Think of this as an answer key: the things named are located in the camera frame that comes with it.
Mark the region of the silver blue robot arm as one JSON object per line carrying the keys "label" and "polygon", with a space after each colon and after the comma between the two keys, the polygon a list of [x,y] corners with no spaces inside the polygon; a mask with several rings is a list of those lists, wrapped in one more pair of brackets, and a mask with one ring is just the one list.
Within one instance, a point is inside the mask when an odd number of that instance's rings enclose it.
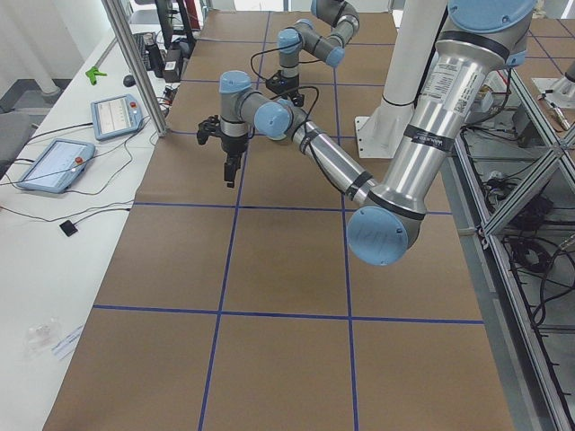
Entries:
{"label": "silver blue robot arm", "polygon": [[321,35],[307,19],[300,19],[280,31],[277,37],[279,70],[266,80],[268,90],[297,107],[305,103],[305,96],[299,92],[300,53],[304,51],[336,68],[345,56],[345,47],[360,27],[357,10],[346,1],[313,1],[311,13],[329,24],[332,32]]}
{"label": "silver blue robot arm", "polygon": [[414,244],[427,209],[424,198],[451,151],[473,100],[491,72],[520,65],[534,9],[531,1],[451,1],[430,72],[414,114],[382,181],[336,145],[306,113],[272,101],[242,71],[220,76],[217,136],[226,152],[225,179],[234,184],[248,131],[290,138],[332,186],[356,202],[348,244],[368,264],[395,263]]}

